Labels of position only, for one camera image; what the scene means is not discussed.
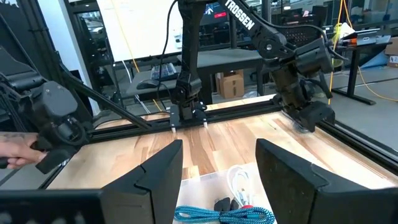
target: wooden tabletop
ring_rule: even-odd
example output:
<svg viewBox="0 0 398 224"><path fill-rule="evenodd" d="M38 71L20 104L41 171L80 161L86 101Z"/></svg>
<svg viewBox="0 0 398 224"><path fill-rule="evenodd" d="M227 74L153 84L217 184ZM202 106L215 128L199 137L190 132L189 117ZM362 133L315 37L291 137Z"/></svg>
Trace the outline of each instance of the wooden tabletop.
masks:
<svg viewBox="0 0 398 224"><path fill-rule="evenodd" d="M272 98L262 96L210 105L209 110ZM164 115L151 116L156 119ZM128 121L103 124L118 126ZM282 113L212 123L84 146L51 183L49 189L101 188L170 144L183 140L183 179L199 177L235 164L255 162L257 138L264 138L329 171L371 189L398 185L398 177L324 131L302 134Z"/></svg>

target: blue rope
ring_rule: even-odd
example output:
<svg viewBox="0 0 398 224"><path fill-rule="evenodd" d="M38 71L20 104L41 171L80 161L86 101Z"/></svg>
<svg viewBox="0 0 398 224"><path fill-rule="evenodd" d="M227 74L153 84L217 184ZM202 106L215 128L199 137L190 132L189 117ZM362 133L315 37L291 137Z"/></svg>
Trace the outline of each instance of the blue rope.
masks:
<svg viewBox="0 0 398 224"><path fill-rule="evenodd" d="M273 224L275 216L272 212L260 207L241 208L229 212L216 212L191 206L179 206L175 209L174 220L183 223Z"/></svg>

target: whiteboard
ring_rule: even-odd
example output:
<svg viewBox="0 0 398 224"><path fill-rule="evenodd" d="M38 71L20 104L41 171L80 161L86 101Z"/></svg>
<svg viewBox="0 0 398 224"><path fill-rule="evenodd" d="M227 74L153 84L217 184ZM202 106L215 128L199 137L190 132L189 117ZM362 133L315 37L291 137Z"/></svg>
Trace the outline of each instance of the whiteboard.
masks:
<svg viewBox="0 0 398 224"><path fill-rule="evenodd" d="M162 54L167 13L173 0L97 0L115 62ZM182 18L177 3L170 15L165 53L181 52Z"/></svg>

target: finger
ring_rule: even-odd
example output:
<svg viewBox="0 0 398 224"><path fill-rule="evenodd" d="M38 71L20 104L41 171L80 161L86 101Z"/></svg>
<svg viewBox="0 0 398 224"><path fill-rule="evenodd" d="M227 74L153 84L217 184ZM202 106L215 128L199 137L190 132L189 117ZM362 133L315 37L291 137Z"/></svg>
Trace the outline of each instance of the finger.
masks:
<svg viewBox="0 0 398 224"><path fill-rule="evenodd" d="M8 164L7 169L20 169L20 167L14 164Z"/></svg>
<svg viewBox="0 0 398 224"><path fill-rule="evenodd" d="M43 152L33 150L29 147L17 148L12 153L13 153L12 157L20 157L23 159L30 160L32 162L40 162L45 157L45 154Z"/></svg>
<svg viewBox="0 0 398 224"><path fill-rule="evenodd" d="M16 164L17 161L18 161L18 158L9 158L9 159L7 160L7 162L8 162L9 164Z"/></svg>
<svg viewBox="0 0 398 224"><path fill-rule="evenodd" d="M24 166L24 165L32 164L32 163L34 163L34 162L29 161L29 160L27 160L27 159L19 158L19 159L16 161L16 163L15 163L14 165L17 165L17 166L19 166L19 167L22 167L22 166Z"/></svg>

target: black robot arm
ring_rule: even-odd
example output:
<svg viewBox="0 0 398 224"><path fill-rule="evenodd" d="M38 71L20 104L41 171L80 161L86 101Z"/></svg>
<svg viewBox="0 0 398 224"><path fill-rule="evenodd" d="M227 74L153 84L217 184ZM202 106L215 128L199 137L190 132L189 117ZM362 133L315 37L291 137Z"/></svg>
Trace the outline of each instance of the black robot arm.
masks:
<svg viewBox="0 0 398 224"><path fill-rule="evenodd" d="M201 88L197 74L200 21L206 4L213 2L219 2L246 29L253 45L263 57L268 72L272 72L280 103L291 118L311 132L319 121L334 118L334 112L329 106L319 101L311 101L313 93L308 87L308 83L319 85L320 82L311 80L319 71L333 71L330 48L325 39L319 38L296 48L272 24L253 12L243 0L178 0L183 19L182 70L172 102L178 105L181 120L195 118L192 111ZM331 97L323 79L320 84L326 95Z"/></svg>
<svg viewBox="0 0 398 224"><path fill-rule="evenodd" d="M44 174L88 143L87 128L74 117L78 104L70 91L16 61L1 46L0 106L8 110L18 131L39 132L31 148L47 152L36 165ZM7 167L7 160L0 157L0 169Z"/></svg>

